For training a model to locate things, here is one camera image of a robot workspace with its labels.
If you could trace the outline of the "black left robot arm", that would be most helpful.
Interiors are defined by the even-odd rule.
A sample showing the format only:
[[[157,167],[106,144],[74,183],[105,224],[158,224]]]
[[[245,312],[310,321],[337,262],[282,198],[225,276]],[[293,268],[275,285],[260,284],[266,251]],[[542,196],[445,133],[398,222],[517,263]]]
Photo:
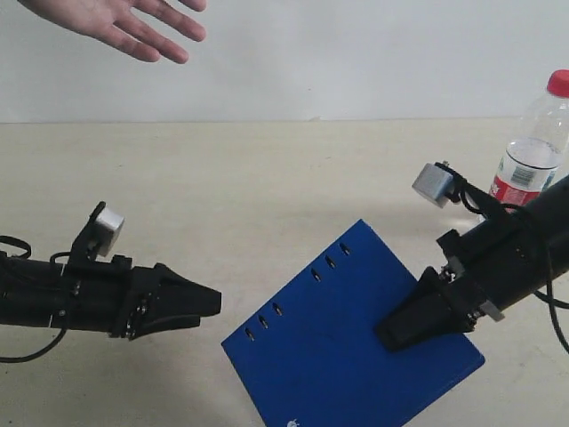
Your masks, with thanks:
[[[162,263],[134,266],[122,255],[67,264],[10,257],[1,270],[4,325],[66,326],[134,340],[197,327],[221,306],[219,291]]]

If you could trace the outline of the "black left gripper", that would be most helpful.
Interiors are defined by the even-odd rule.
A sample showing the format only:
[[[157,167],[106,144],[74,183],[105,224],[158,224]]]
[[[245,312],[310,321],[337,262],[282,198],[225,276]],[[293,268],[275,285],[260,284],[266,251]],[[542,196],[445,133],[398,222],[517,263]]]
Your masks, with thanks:
[[[52,265],[57,298],[52,326],[102,332],[130,341],[200,326],[201,317],[221,312],[221,292],[202,286],[162,263],[133,266],[116,255],[111,262],[68,260]]]

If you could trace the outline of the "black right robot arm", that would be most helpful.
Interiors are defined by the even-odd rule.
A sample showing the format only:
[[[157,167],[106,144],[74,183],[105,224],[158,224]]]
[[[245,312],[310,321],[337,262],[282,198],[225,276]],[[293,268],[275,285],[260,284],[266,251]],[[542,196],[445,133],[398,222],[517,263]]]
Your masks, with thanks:
[[[566,346],[557,313],[568,303],[555,297],[553,282],[568,271],[568,180],[526,205],[472,193],[485,220],[437,239],[445,266],[423,271],[411,293],[376,324],[376,336],[388,350],[399,351],[470,333],[479,319],[500,322],[508,308],[533,295],[547,304],[557,339]]]

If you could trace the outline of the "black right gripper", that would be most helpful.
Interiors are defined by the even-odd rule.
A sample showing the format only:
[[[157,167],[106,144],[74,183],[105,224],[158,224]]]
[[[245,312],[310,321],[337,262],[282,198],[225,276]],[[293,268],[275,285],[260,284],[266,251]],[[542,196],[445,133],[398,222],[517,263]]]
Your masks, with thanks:
[[[545,211],[506,209],[459,234],[437,240],[454,279],[444,281],[432,267],[374,332],[389,351],[400,351],[435,337],[465,334],[484,316],[503,312],[545,286]]]

